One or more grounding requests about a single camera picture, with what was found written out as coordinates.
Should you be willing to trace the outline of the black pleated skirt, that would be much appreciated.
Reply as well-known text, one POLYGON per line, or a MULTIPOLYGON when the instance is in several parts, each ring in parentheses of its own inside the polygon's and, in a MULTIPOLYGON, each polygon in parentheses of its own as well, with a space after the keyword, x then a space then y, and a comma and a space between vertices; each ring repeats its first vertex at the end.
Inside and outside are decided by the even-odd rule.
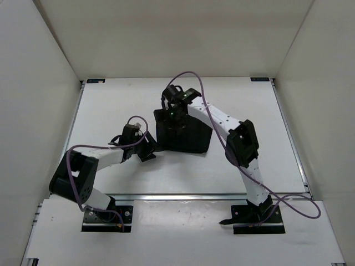
POLYGON ((203 154, 209 149, 212 128, 188 115, 185 129, 167 130, 163 126, 163 109, 154 110, 156 138, 164 150, 203 154))

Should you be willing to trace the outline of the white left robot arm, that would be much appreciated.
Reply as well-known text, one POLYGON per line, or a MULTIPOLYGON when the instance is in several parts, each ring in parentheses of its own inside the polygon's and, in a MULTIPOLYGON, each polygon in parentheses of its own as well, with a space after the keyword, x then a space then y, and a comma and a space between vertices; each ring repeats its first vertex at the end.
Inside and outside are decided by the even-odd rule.
POLYGON ((122 133, 108 147, 84 145, 85 151, 69 149, 63 156, 50 183, 49 191, 78 204, 81 211, 90 209, 103 222, 122 220, 115 199, 94 188, 98 171, 138 155, 142 162, 156 158, 161 146, 150 132, 122 133))

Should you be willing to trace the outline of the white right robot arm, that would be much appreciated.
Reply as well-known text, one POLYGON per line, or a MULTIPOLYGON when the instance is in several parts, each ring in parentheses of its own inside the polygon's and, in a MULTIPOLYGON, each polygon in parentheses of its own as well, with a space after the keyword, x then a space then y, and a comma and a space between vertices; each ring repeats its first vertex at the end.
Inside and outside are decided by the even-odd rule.
POLYGON ((209 149, 212 133, 216 133, 227 160, 240 171, 249 217, 255 222, 263 221, 272 202, 258 165, 259 143, 254 124, 231 117, 197 92, 162 94, 161 106, 154 112, 158 143, 165 150, 203 154, 209 149))

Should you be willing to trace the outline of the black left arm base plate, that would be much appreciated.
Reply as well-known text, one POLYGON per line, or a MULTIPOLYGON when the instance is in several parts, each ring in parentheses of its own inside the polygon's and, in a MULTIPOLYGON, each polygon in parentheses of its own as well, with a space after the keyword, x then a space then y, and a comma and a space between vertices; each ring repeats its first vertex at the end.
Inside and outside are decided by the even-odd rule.
POLYGON ((82 232, 130 233, 133 221, 133 201, 120 203, 116 201, 115 211, 122 218, 111 212, 98 212, 87 209, 82 221, 82 232))

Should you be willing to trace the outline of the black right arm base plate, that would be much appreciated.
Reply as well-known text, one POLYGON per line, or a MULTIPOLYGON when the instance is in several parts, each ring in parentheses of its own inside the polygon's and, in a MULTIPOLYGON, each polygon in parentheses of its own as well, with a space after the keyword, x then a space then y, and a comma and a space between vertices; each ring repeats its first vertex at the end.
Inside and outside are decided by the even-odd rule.
POLYGON ((247 205, 232 205, 231 218, 219 222, 222 226, 232 226, 237 234, 285 234, 279 206, 272 205, 261 217, 247 205))

